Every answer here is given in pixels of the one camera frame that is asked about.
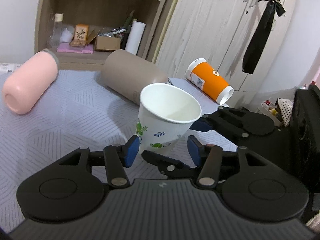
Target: orange paper cup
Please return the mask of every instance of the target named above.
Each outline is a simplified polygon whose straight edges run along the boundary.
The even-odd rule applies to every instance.
[[[219,105],[225,104],[234,91],[204,58],[198,58],[189,65],[186,79],[190,80]]]

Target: pink tumbler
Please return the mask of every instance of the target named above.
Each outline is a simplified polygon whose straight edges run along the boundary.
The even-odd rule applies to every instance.
[[[56,79],[59,61],[44,49],[13,72],[2,88],[2,98],[16,114],[26,114]]]

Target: cup rim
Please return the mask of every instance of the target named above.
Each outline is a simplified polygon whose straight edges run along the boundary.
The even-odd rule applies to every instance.
[[[147,107],[144,102],[143,102],[143,99],[142,99],[142,94],[143,94],[143,91],[146,90],[148,87],[151,87],[151,86],[169,86],[169,87],[172,87],[173,89],[177,89],[177,90],[180,90],[182,91],[183,93],[187,94],[189,97],[191,97],[199,106],[200,108],[200,113],[199,113],[199,116],[197,118],[194,118],[192,120],[189,120],[189,121],[178,121],[178,120],[174,120],[174,119],[171,119],[171,118],[167,118],[167,117],[163,117],[157,113],[155,113],[154,111],[152,111],[149,107]],[[201,113],[202,113],[202,108],[201,108],[201,105],[199,104],[198,100],[196,100],[192,95],[190,95],[188,92],[185,92],[183,89],[181,88],[178,88],[176,86],[173,86],[173,85],[169,85],[169,84],[165,84],[165,83],[153,83],[153,84],[150,84],[150,85],[147,85],[146,87],[144,87],[140,93],[140,103],[143,105],[144,108],[146,108],[150,113],[154,114],[155,116],[161,118],[161,119],[164,119],[166,121],[169,121],[169,122],[172,122],[172,123],[179,123],[179,124],[186,124],[186,123],[193,123],[195,121],[197,121],[200,117],[201,117]]]

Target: white tablecloth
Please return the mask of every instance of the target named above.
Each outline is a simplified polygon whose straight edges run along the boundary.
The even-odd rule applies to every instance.
[[[8,76],[0,75],[1,88]],[[97,76],[97,72],[61,70],[57,80],[25,115],[12,113],[0,99],[0,227],[5,231],[24,220],[16,200],[16,190],[23,180],[80,146],[98,151],[110,144],[124,144],[134,134],[139,107],[100,86]],[[199,101],[203,114],[217,110],[218,104],[190,82],[174,78],[171,81]],[[187,137],[191,134],[203,144],[236,150],[233,143],[215,131],[189,130],[170,157],[193,165],[187,151]],[[140,155],[126,172],[131,182],[135,178],[166,178]],[[92,174],[106,181],[104,167],[94,167]]]

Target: black bow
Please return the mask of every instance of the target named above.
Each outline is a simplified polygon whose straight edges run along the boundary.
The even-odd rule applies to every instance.
[[[279,17],[285,13],[281,3],[276,0],[259,0],[258,2],[260,1],[269,2],[249,43],[247,51],[244,54],[242,70],[244,73],[248,74],[253,74],[253,71],[260,60],[261,54],[271,32],[275,12],[277,12]]]

